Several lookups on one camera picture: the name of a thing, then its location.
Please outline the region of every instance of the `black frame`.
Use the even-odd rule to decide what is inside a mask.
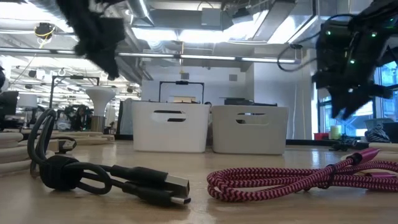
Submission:
[[[163,83],[174,83],[176,85],[189,85],[189,84],[198,84],[201,85],[201,104],[204,104],[203,102],[205,100],[205,83],[200,83],[200,82],[185,82],[185,81],[176,81],[176,82],[171,82],[171,81],[160,81],[159,82],[159,103],[160,103],[160,97],[162,95],[162,84]]]
[[[99,77],[84,77],[81,75],[66,75],[66,76],[60,76],[60,75],[55,75],[52,77],[52,81],[51,81],[51,92],[50,92],[50,104],[49,104],[49,108],[52,108],[52,98],[54,96],[54,88],[58,85],[55,84],[55,79],[60,78],[61,80],[64,80],[66,78],[70,78],[71,80],[82,80],[82,79],[95,79],[97,80],[97,86],[100,85],[100,78]]]

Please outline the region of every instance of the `pink cable connector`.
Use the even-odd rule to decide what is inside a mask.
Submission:
[[[208,192],[213,198],[225,202],[269,200],[312,187],[357,187],[398,192],[396,178],[354,175],[368,169],[398,172],[396,162],[372,161],[378,151],[365,149],[323,169],[232,168],[216,171],[207,177]],[[255,192],[237,190],[248,187],[271,188]]]

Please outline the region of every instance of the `bin handle cutout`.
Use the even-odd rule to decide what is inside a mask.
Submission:
[[[184,111],[175,110],[155,110],[151,118],[160,123],[166,122],[184,122],[187,120],[187,114]]]
[[[265,113],[238,113],[235,120],[238,124],[268,125],[268,115]]]

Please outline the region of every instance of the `desk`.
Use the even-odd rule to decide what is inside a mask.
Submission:
[[[206,176],[229,167],[319,168],[346,153],[327,149],[288,149],[282,156],[236,156],[133,152],[132,142],[82,146],[80,161],[146,166],[190,179],[192,202],[185,209],[159,208],[113,188],[107,195],[80,189],[53,192],[28,173],[0,179],[1,223],[397,223],[398,194],[331,187],[263,202],[224,203],[207,193]]]

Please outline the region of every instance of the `black usb cable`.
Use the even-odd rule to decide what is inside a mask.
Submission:
[[[56,190],[80,188],[93,194],[103,195],[108,193],[112,186],[115,186],[125,193],[136,195],[146,202],[160,206],[185,205],[191,201],[188,196],[189,180],[169,175],[166,172],[145,167],[96,165],[60,155],[46,159],[45,152],[56,117],[57,114],[54,110],[44,111],[35,123],[27,144],[32,164],[39,165],[40,178],[47,187]],[[35,148],[35,136],[43,123],[42,134]],[[90,170],[94,174],[85,172],[85,170]],[[114,180],[108,173],[127,181]],[[85,184],[80,181],[82,178],[102,182],[104,187],[98,188]]]

